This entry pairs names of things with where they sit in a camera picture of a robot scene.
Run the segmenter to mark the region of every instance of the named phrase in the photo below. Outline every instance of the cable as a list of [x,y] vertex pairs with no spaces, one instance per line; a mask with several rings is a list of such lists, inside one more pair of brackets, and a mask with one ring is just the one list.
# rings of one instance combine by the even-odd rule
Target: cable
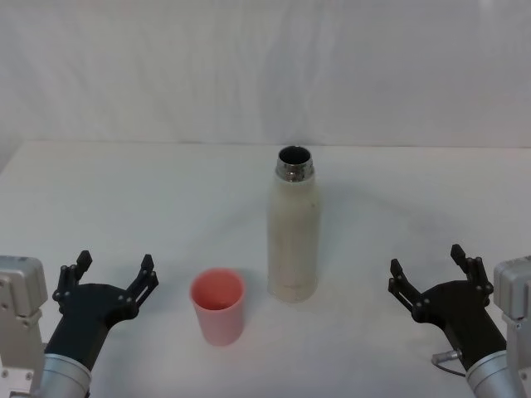
[[441,366],[438,363],[433,363],[433,366],[441,369],[442,371],[446,371],[448,373],[451,373],[452,375],[456,375],[456,376],[460,376],[460,377],[466,377],[465,373],[461,373],[460,371],[452,371],[451,369],[448,369],[447,367]]
[[447,373],[450,373],[452,375],[465,377],[465,373],[461,373],[460,371],[452,371],[451,369],[448,369],[447,367],[441,366],[440,364],[442,362],[448,362],[448,361],[454,361],[456,359],[461,359],[462,354],[459,349],[448,351],[448,352],[441,352],[440,354],[433,354],[431,356],[431,364],[442,371],[445,371]]

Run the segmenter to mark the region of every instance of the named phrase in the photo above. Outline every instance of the robotic arm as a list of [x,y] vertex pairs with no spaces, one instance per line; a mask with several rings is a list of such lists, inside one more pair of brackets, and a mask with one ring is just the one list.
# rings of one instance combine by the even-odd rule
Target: robotic arm
[[[398,260],[391,262],[389,292],[418,323],[439,327],[453,347],[436,354],[432,362],[459,359],[470,388],[478,398],[531,397],[531,257],[496,266],[494,287],[487,279],[480,257],[467,258],[453,245],[451,258],[467,280],[454,280],[419,293],[407,280]],[[508,324],[507,342],[485,307],[494,301]]]
[[136,318],[158,285],[150,255],[127,289],[79,284],[91,263],[85,250],[75,265],[61,267],[52,297],[62,319],[44,350],[38,326],[47,299],[42,264],[0,256],[0,376],[10,397],[87,398],[90,371],[110,329]]

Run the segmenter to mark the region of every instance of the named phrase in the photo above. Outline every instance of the white water bottle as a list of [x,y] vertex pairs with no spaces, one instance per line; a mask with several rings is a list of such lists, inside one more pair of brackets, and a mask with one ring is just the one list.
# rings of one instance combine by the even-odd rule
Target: white water bottle
[[308,149],[279,152],[267,215],[270,294],[297,303],[317,287],[321,203]]

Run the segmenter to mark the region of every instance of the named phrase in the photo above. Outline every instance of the metal bottle rim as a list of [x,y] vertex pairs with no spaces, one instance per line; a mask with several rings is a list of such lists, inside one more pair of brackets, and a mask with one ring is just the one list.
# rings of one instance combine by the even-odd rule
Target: metal bottle rim
[[276,175],[287,182],[309,180],[314,174],[314,161],[307,148],[291,145],[280,150]]

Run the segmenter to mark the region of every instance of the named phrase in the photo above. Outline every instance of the bottle opening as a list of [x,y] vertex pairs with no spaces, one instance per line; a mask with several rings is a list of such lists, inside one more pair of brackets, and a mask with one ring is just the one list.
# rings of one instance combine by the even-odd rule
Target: bottle opening
[[286,164],[303,164],[311,159],[309,150],[302,147],[286,147],[279,152],[279,159]]

